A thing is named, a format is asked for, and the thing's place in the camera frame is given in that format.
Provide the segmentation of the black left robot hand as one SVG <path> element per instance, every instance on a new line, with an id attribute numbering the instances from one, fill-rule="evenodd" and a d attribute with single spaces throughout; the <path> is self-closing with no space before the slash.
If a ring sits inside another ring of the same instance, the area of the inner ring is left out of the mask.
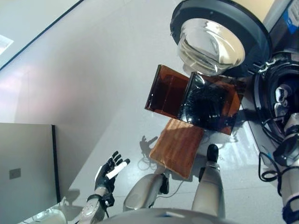
<path id="1" fill-rule="evenodd" d="M 98 169 L 95 176 L 95 190 L 105 188 L 108 193 L 113 193 L 117 175 L 130 163 L 130 159 L 122 159 L 122 155 L 115 151 Z"/>

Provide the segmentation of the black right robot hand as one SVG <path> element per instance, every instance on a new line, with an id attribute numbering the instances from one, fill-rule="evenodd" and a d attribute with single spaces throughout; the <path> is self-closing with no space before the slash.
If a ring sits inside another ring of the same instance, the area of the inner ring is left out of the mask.
<path id="1" fill-rule="evenodd" d="M 292 89 L 287 84 L 281 84 L 275 90 L 276 103 L 274 104 L 274 113 L 276 117 L 284 116 L 288 112 L 287 98 L 292 94 Z"/>

